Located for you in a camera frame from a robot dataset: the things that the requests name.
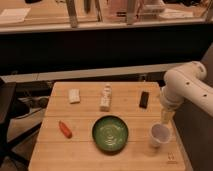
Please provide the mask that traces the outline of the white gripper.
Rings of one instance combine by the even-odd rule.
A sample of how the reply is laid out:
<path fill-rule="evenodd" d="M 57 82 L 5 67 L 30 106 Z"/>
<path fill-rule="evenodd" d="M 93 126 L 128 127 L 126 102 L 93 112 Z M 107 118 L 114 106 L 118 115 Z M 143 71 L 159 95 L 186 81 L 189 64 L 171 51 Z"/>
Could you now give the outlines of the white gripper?
<path fill-rule="evenodd" d="M 159 98 L 164 107 L 161 111 L 161 123 L 168 124 L 175 114 L 174 110 L 180 107 L 184 98 L 174 93 L 167 86 L 164 86 L 161 89 Z"/>

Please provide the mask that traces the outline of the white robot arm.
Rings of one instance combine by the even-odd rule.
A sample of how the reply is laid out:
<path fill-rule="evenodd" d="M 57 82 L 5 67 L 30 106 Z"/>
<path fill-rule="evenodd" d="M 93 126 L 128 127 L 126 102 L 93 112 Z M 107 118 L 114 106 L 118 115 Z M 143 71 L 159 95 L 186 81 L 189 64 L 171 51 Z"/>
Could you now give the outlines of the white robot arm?
<path fill-rule="evenodd" d="M 165 85 L 161 88 L 159 95 L 163 106 L 162 124 L 169 123 L 185 99 L 213 116 L 213 87 L 203 82 L 206 76 L 207 70 L 199 61 L 185 63 L 165 73 Z"/>

